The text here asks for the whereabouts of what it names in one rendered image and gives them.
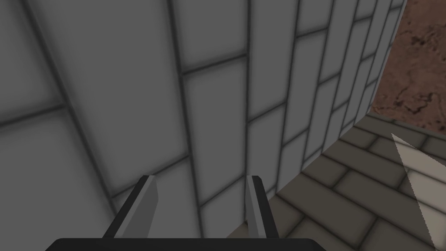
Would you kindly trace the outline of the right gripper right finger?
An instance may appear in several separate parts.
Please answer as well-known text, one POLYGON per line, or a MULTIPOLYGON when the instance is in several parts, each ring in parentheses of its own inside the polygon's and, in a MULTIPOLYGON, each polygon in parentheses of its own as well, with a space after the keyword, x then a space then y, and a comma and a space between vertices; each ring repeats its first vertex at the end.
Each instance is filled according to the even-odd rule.
POLYGON ((246 177, 245 208, 250 238, 279 238, 262 179, 246 177))

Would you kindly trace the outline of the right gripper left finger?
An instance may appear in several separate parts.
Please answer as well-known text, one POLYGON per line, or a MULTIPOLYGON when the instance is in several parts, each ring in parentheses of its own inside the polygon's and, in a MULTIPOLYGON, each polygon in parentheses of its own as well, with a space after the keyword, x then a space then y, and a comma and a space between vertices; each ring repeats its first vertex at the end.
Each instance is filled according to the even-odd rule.
POLYGON ((104 238, 147 238, 159 200, 156 177, 143 175, 103 235, 104 238))

